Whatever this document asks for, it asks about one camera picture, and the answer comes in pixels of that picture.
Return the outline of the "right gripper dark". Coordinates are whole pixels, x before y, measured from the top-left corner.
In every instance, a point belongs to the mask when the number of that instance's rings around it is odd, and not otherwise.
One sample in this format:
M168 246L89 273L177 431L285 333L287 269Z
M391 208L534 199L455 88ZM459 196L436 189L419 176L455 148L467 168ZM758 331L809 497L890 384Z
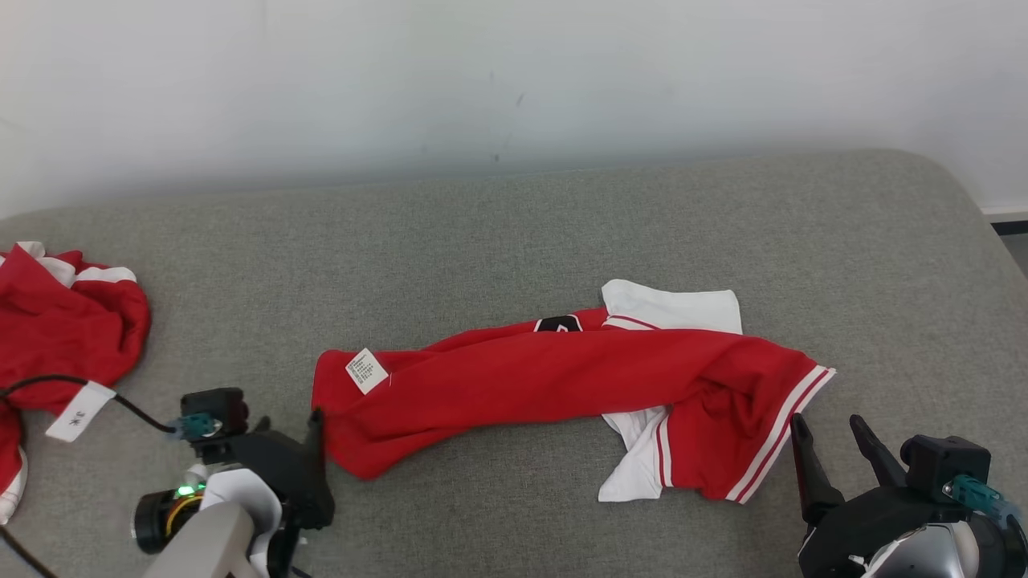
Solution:
M845 501L827 478L805 418L794 413L790 420L801 516L809 527L798 553L804 577L858 577L862 568L852 556L876 555L925 523L965 522L972 515L953 500L904 487L906 470L862 417L851 416L849 425L879 487Z

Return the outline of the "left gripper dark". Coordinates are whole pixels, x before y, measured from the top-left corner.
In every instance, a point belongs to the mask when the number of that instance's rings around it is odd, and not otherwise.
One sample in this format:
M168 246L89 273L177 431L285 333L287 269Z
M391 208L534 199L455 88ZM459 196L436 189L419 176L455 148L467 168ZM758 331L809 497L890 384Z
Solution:
M224 530L219 556L228 577L287 577L300 533L333 522L337 503L327 483L324 411L314 409L303 442L276 430L210 437L196 444L207 466L199 519Z

